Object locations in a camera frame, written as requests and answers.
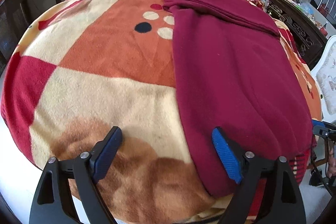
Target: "blue gripper pad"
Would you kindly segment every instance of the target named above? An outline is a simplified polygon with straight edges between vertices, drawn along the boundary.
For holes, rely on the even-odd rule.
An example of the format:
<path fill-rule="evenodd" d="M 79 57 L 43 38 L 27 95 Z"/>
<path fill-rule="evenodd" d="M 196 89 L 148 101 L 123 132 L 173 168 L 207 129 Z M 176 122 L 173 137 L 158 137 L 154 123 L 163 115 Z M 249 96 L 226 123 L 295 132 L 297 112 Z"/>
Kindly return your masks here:
<path fill-rule="evenodd" d="M 239 184 L 242 180 L 240 162 L 217 128 L 212 131 L 212 143 L 229 178 Z"/>
<path fill-rule="evenodd" d="M 324 125 L 323 122 L 320 122 L 320 121 L 317 121 L 317 120 L 314 120 L 314 119 L 311 119 L 311 122 L 313 123 L 313 127 L 314 127 L 314 126 L 322 126 L 322 127 L 325 127 L 325 125 Z"/>
<path fill-rule="evenodd" d="M 105 178 L 112 161 L 121 145 L 123 136 L 119 127 L 113 127 L 104 140 L 97 142 L 91 150 L 90 167 L 92 180 L 97 183 Z"/>

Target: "black dot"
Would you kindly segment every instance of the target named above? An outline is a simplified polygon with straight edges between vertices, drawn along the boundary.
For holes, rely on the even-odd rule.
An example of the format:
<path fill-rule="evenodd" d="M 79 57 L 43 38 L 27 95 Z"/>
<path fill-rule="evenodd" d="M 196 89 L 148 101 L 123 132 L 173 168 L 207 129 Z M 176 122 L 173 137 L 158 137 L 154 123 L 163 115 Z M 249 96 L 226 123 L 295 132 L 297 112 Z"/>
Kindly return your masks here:
<path fill-rule="evenodd" d="M 141 22 L 135 26 L 134 30 L 140 33 L 150 32 L 152 26 L 148 22 Z"/>

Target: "patterned blanket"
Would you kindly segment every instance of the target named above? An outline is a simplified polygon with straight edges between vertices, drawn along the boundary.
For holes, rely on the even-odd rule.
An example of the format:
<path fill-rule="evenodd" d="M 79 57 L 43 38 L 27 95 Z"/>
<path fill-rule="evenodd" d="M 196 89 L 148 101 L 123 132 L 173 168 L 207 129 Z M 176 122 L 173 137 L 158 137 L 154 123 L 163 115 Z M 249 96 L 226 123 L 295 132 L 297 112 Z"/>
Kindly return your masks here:
<path fill-rule="evenodd" d="M 1 115 L 18 148 L 41 169 L 50 156 L 65 160 L 90 150 L 117 125 L 124 140 L 97 185 L 116 218 L 214 221 L 231 195 L 210 196 L 192 161 L 176 102 L 175 22 L 162 5 L 66 0 L 50 8 L 29 26 L 8 64 Z M 321 119 L 308 67 L 290 47 L 288 28 L 274 21 L 310 114 Z M 291 161 L 298 181 L 307 156 Z"/>

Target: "red dot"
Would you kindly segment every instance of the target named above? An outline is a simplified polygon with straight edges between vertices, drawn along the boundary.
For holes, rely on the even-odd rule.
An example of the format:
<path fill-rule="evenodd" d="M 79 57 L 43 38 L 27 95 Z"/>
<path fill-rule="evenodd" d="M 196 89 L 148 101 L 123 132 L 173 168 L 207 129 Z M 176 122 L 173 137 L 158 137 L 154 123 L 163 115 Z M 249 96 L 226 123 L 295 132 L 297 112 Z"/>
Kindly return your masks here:
<path fill-rule="evenodd" d="M 162 10 L 162 6 L 160 4 L 152 4 L 151 5 L 151 8 L 154 9 L 154 10 Z"/>

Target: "white dot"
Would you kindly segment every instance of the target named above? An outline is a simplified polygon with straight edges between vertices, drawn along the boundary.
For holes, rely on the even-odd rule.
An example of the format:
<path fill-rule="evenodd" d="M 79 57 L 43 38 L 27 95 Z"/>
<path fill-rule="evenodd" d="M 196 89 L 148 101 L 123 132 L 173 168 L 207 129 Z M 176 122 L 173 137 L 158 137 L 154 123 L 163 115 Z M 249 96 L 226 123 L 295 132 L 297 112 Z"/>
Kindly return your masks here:
<path fill-rule="evenodd" d="M 157 34 L 164 39 L 172 39 L 173 38 L 173 29 L 168 27 L 163 27 L 158 29 Z"/>
<path fill-rule="evenodd" d="M 159 18 L 159 15 L 155 12 L 145 12 L 142 16 L 148 20 L 155 20 Z"/>
<path fill-rule="evenodd" d="M 175 24 L 175 20 L 174 17 L 172 16 L 166 16 L 163 18 L 163 20 L 168 23 L 169 25 L 174 25 Z"/>

